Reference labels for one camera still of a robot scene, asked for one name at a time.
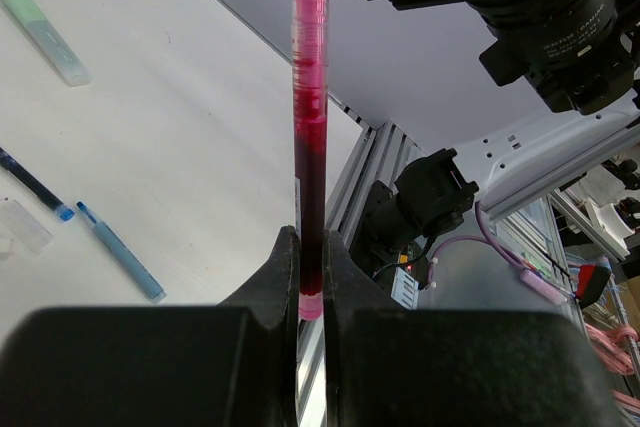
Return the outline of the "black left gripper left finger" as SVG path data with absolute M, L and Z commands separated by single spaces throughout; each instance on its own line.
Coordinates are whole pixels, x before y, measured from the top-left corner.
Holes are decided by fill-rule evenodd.
M 218 392 L 225 426 L 295 426 L 299 241 L 292 226 L 277 234 L 265 263 L 218 308 L 233 337 Z

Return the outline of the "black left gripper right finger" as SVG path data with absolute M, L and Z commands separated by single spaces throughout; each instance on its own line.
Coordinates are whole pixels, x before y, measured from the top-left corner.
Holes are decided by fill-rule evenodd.
M 329 230 L 323 241 L 323 308 L 327 424 L 364 426 L 368 414 L 358 387 L 360 374 L 368 369 L 351 347 L 353 316 L 398 311 L 400 305 L 353 262 L 340 234 Z

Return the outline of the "red gel pen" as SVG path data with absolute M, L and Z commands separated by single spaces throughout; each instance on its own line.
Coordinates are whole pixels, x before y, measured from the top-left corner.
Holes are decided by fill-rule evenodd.
M 323 239 L 328 124 L 329 0 L 293 0 L 292 81 L 299 317 L 323 312 Z

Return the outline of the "clear pen cap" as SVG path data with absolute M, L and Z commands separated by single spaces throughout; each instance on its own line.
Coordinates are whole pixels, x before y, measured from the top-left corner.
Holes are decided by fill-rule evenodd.
M 53 235 L 16 200 L 1 202 L 1 225 L 34 255 L 53 241 Z

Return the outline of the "green highlighter pen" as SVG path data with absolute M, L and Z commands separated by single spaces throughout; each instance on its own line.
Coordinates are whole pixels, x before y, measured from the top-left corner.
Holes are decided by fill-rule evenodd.
M 92 77 L 34 0 L 1 0 L 46 61 L 69 87 L 83 87 Z

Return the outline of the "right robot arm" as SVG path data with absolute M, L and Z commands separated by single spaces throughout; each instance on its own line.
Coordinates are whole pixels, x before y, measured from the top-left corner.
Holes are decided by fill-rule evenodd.
M 639 0 L 337 0 L 336 90 L 507 213 L 639 131 Z

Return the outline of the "light blue pen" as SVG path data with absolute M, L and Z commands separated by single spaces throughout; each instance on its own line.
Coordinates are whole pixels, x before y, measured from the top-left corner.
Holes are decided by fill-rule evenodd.
M 166 297 L 164 288 L 129 250 L 120 237 L 85 203 L 78 201 L 76 207 L 90 225 L 93 235 L 107 249 L 143 296 L 152 303 L 162 301 Z

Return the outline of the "dark blue gel pen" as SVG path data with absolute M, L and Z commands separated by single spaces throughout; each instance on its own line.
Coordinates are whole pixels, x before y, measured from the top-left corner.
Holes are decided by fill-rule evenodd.
M 63 222 L 70 221 L 75 213 L 53 192 L 24 168 L 5 149 L 1 149 L 1 168 L 27 188 L 49 211 Z

